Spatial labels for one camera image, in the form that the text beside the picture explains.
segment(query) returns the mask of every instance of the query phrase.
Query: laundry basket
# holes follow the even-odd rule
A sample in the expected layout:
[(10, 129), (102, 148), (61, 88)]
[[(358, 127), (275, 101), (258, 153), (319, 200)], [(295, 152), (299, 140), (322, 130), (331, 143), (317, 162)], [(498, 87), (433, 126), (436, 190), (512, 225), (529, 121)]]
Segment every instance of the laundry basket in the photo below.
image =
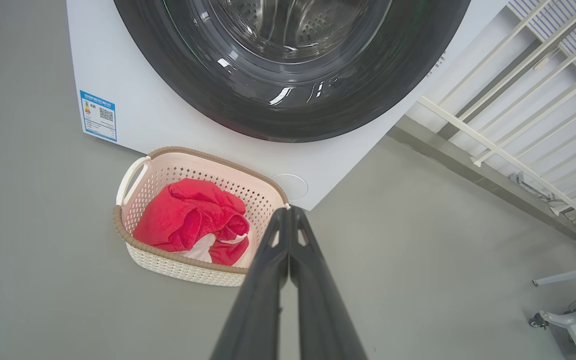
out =
[[(133, 185), (128, 189), (131, 180)], [(183, 178), (208, 180), (222, 191), (234, 194), (246, 205), (244, 215), (250, 224), (249, 245), (243, 256), (254, 257), (274, 210), (288, 203), (281, 187), (259, 173), (233, 162), (190, 150), (169, 146), (151, 152), (135, 161), (121, 180), (114, 207), (114, 225), (125, 240), (128, 252), (139, 266), (149, 271), (181, 280), (222, 287), (238, 287), (247, 268), (212, 264), (190, 259), (142, 243), (133, 231), (144, 210), (162, 189)]]

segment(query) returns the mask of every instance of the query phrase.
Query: concrete ledge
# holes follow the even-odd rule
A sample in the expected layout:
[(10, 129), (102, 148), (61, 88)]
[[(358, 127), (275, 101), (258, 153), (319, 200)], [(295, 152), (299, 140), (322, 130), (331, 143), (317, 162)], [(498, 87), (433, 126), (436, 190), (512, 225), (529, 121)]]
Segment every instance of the concrete ledge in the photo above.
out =
[(487, 164), (475, 166), (466, 151), (420, 123), (403, 116), (387, 135), (576, 241), (576, 225), (569, 219), (553, 214), (546, 203)]

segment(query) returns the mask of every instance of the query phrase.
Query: red cloth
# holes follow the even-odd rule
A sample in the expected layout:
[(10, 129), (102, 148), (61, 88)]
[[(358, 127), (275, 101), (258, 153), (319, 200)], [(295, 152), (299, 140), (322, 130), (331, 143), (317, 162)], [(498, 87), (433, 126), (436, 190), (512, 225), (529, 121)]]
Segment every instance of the red cloth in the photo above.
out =
[(212, 262), (231, 266), (242, 257), (249, 239), (234, 244), (224, 241), (249, 232), (244, 214), (242, 199), (210, 181), (184, 178), (166, 185), (150, 201), (132, 235), (142, 243), (174, 253), (190, 250), (197, 240), (215, 234), (208, 251)]

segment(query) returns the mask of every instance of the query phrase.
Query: qr code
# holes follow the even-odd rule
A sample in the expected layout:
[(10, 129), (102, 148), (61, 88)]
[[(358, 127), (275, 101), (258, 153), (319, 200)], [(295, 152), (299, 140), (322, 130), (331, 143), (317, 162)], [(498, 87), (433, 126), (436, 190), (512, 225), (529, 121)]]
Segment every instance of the qr code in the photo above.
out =
[(108, 111), (101, 106), (99, 106), (99, 116), (101, 116), (101, 119), (113, 121), (113, 112)]

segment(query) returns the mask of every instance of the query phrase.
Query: brown basket rim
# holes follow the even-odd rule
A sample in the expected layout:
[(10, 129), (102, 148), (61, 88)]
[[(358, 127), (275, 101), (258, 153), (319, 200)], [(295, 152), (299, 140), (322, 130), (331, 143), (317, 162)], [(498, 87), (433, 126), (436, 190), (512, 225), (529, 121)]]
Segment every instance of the brown basket rim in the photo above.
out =
[[(283, 189), (281, 189), (281, 187), (279, 187), (279, 185), (276, 182), (274, 182), (273, 180), (271, 180), (269, 177), (263, 176), (262, 174), (260, 174), (256, 171), (250, 170), (249, 168), (246, 168), (244, 166), (240, 166), (238, 164), (235, 164), (235, 162), (231, 162), (231, 161), (228, 161), (226, 159), (222, 159), (221, 157), (213, 156), (213, 155), (210, 155), (209, 153), (205, 153), (205, 152), (201, 152), (201, 151), (197, 151), (197, 150), (192, 150), (191, 148), (185, 148), (185, 147), (181, 147), (181, 146), (166, 146), (166, 147), (158, 148), (157, 150), (154, 150), (153, 152), (149, 153), (148, 156), (151, 159), (154, 159), (156, 157), (159, 157), (160, 155), (164, 155), (164, 154), (168, 154), (168, 153), (183, 153), (183, 154), (193, 155), (194, 157), (210, 160), (211, 162), (222, 164), (223, 166), (231, 167), (235, 170), (241, 171), (242, 173), (246, 173), (250, 176), (258, 178), (259, 180), (261, 180), (265, 183), (268, 183), (270, 186), (272, 186), (279, 193), (279, 196), (281, 196), (281, 200), (283, 201), (283, 203), (284, 204), (288, 203), (288, 197), (286, 196), (286, 193), (284, 193)], [(212, 264), (210, 262), (205, 262), (205, 261), (196, 260), (196, 259), (190, 259), (190, 258), (185, 257), (183, 255), (179, 255), (178, 253), (172, 253), (172, 252), (164, 251), (160, 248), (156, 248), (155, 246), (151, 246), (149, 244), (142, 243), (141, 241), (135, 239), (133, 237), (133, 235), (131, 235), (126, 230), (126, 228), (124, 227), (124, 223), (122, 221), (122, 207), (120, 205), (114, 206), (113, 219), (114, 219), (114, 227), (117, 229), (117, 233), (119, 233), (119, 236), (122, 237), (122, 239), (127, 244), (132, 246), (133, 248), (139, 249), (141, 251), (144, 251), (146, 253), (149, 253), (149, 254), (152, 254), (155, 256), (160, 256), (164, 259), (172, 260), (173, 262), (191, 265), (191, 266), (199, 267), (202, 269), (222, 271), (222, 272), (230, 272), (233, 274), (247, 274), (248, 273), (247, 268), (238, 268), (235, 266)]]

